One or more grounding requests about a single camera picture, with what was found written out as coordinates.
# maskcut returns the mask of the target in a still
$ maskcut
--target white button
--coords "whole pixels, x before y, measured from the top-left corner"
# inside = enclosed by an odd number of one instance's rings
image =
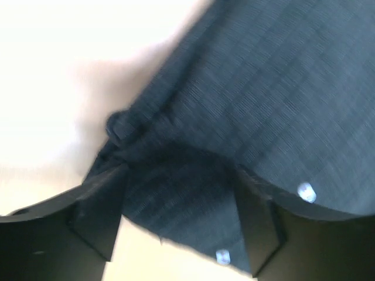
[[[216,260],[221,265],[228,265],[230,263],[230,255],[228,250],[216,251]]]
[[[316,193],[309,183],[301,183],[299,185],[298,195],[308,203],[314,203],[316,200]]]

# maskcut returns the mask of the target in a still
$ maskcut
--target button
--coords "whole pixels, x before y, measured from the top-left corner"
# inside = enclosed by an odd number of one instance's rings
[[[216,251],[216,260],[220,265],[228,265],[230,263],[230,255],[228,250]]]
[[[308,203],[314,203],[316,200],[316,193],[309,183],[301,183],[299,185],[298,195]]]

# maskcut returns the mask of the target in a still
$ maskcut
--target ribbed fabric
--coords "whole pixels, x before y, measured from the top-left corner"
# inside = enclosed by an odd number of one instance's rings
[[[208,255],[232,245],[241,269],[233,165],[375,213],[375,3],[216,1],[108,134],[90,174],[129,163],[124,214]]]

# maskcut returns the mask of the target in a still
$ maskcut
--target fabric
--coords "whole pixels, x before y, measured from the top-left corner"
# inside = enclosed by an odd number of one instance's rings
[[[375,213],[374,46],[372,0],[217,0],[109,119],[88,176],[128,163],[124,215],[212,257],[228,249],[243,270],[236,165]]]

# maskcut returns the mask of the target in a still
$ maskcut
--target white dot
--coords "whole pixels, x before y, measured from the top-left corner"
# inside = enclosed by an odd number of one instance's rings
[[[298,186],[298,195],[309,203],[314,203],[316,200],[316,193],[309,183],[301,183]]]
[[[216,251],[217,263],[221,265],[228,265],[230,263],[230,255],[228,250],[218,250]]]

